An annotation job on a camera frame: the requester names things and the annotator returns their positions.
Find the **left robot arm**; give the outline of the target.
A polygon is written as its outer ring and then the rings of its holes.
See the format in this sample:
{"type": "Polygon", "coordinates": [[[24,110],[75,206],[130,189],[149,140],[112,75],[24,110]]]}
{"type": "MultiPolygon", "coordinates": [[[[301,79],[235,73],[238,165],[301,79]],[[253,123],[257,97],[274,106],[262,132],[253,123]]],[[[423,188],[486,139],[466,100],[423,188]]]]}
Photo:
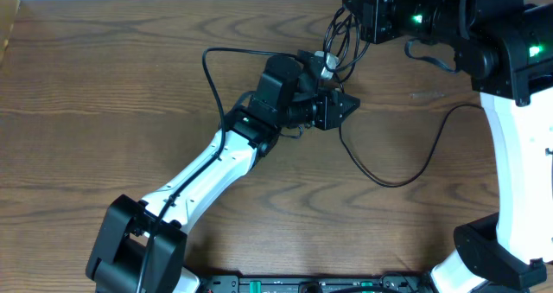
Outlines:
{"type": "Polygon", "coordinates": [[[140,201],[108,207],[86,265],[104,292],[197,292],[184,266],[187,238],[201,215],[274,148],[284,128],[339,127],[359,99],[325,87],[339,60],[318,51],[273,54],[254,91],[223,117],[208,146],[182,172],[140,201]]]}

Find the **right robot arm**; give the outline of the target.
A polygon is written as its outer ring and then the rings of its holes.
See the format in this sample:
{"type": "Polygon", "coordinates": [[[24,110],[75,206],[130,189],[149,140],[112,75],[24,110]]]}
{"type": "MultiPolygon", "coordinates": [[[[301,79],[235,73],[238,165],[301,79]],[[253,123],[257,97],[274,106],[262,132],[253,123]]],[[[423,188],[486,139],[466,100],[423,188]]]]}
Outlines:
{"type": "Polygon", "coordinates": [[[454,230],[426,292],[525,292],[552,262],[552,8],[525,0],[342,0],[361,37],[443,43],[493,137],[499,211],[454,230]]]}

